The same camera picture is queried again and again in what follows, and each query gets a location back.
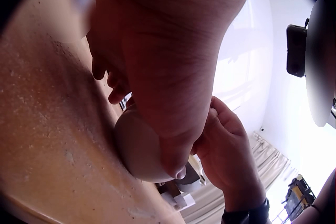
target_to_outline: wrist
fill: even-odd
[[[227,212],[254,209],[262,205],[266,199],[266,191],[260,180],[246,187],[225,188],[223,194]]]

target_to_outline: curtain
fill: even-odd
[[[269,189],[278,177],[292,173],[290,161],[257,133],[252,135],[256,144],[252,147],[258,173],[265,189]],[[220,224],[224,212],[224,195],[211,182],[191,193],[196,204],[181,211],[186,224]]]

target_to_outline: skin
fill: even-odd
[[[160,136],[162,165],[182,178],[209,111],[218,51],[246,0],[96,0],[87,35],[111,103],[133,92]]]
[[[212,97],[205,128],[192,148],[211,183],[221,189],[227,212],[256,208],[266,199],[245,129],[239,118]]]

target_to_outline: watch strap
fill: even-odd
[[[269,217],[270,203],[266,198],[264,203],[254,209],[239,212],[227,212],[222,216],[223,224],[265,224]]]

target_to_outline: white wall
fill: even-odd
[[[305,78],[286,72],[286,28],[303,26],[313,0],[270,0],[274,31],[273,67],[269,100],[258,132],[292,160],[313,192],[318,194],[336,166],[336,130],[317,127],[311,117]]]
[[[234,110],[248,134],[262,125],[269,94],[272,52],[269,0],[247,0],[219,51],[213,95]]]

